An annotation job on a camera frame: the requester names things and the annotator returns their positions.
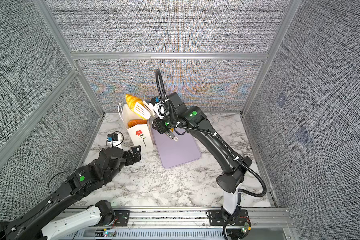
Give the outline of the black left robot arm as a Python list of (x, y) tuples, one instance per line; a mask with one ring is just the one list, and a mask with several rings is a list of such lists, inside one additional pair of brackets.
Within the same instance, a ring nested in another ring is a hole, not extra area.
[(42, 229), (74, 203), (102, 188), (125, 166), (141, 160), (141, 146), (123, 151), (103, 148), (99, 157), (88, 165), (70, 170), (70, 175), (50, 196), (11, 222), (0, 222), (0, 240), (46, 240)]

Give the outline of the orange triangular pastry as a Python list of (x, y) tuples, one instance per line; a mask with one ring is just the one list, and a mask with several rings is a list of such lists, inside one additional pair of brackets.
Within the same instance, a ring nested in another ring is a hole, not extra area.
[(128, 121), (128, 128), (132, 128), (136, 125), (146, 125), (146, 124), (147, 124), (147, 120), (142, 120), (142, 119), (130, 120)]

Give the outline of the striped croissant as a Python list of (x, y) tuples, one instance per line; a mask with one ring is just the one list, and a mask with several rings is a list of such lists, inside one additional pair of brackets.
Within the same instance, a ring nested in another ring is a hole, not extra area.
[(126, 103), (131, 111), (133, 111), (141, 119), (146, 120), (146, 109), (144, 107), (143, 101), (138, 97), (133, 95), (125, 95)]

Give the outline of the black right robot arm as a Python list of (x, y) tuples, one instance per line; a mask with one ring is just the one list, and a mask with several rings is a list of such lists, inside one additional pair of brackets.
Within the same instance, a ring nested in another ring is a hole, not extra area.
[(206, 114), (198, 107), (187, 108), (184, 104), (172, 108), (169, 115), (153, 120), (152, 127), (161, 134), (170, 129), (181, 129), (191, 134), (217, 160), (223, 173), (216, 179), (223, 190), (223, 210), (233, 215), (240, 204), (239, 186), (247, 172), (250, 172), (252, 161), (235, 152), (212, 126)]

